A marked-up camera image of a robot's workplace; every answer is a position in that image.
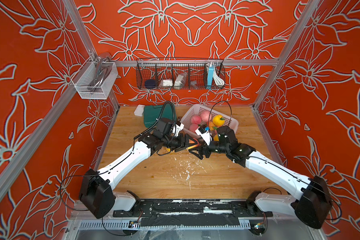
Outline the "yellow orange peach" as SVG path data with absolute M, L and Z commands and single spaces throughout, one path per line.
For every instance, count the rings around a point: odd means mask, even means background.
M 196 140 L 196 144 L 188 144 L 187 150 L 194 149 L 195 146 L 199 143 L 199 141 L 197 139 L 195 139 L 195 140 Z

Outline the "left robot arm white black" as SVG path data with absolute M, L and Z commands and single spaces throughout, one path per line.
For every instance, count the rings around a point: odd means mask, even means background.
M 82 181 L 79 200 L 97 219 L 109 212 L 134 212 L 139 198 L 132 192 L 115 193 L 120 181 L 138 164 L 162 148 L 182 151 L 198 145 L 198 140 L 182 134 L 183 125 L 168 118 L 159 119 L 155 126 L 134 138 L 134 145 L 109 165 L 88 170 Z

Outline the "pink peach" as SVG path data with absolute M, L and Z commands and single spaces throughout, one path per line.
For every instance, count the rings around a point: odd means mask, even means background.
M 189 131 L 191 131 L 192 133 L 195 133 L 198 128 L 199 128 L 198 124 L 191 124 L 189 127 Z
M 199 115 L 193 115 L 191 117 L 191 123 L 192 124 L 196 124 L 196 125 L 200 125 L 202 123 L 202 119 Z
M 211 120 L 212 114 L 210 111 L 203 111 L 200 113 L 200 118 L 203 122 L 209 122 Z

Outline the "orange red peach front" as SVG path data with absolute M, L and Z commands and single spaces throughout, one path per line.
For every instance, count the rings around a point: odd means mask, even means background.
M 211 130 L 215 130 L 216 129 L 216 126 L 213 122 L 209 121 L 208 122 L 208 127 L 211 129 Z

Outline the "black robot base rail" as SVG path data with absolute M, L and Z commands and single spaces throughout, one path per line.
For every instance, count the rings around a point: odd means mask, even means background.
M 130 211 L 113 211 L 114 218 L 137 218 L 143 227 L 241 228 L 271 218 L 246 200 L 142 199 Z

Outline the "yellow peach back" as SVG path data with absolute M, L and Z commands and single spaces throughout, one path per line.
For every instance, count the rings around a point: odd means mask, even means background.
M 222 115 L 216 115 L 213 118 L 213 124 L 217 127 L 221 127 L 225 124 L 226 119 Z

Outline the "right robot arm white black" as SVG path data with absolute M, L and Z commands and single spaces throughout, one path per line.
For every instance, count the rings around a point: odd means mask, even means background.
M 309 178 L 298 174 L 264 156 L 255 148 L 239 143 L 235 132 L 228 126 L 217 129 L 218 141 L 214 141 L 210 129 L 201 126 L 196 134 L 203 143 L 190 150 L 200 159 L 211 154 L 224 154 L 233 163 L 252 170 L 287 192 L 287 195 L 272 195 L 254 191 L 247 199 L 249 215 L 273 212 L 295 216 L 305 225 L 320 229 L 333 207 L 326 181 L 315 176 Z

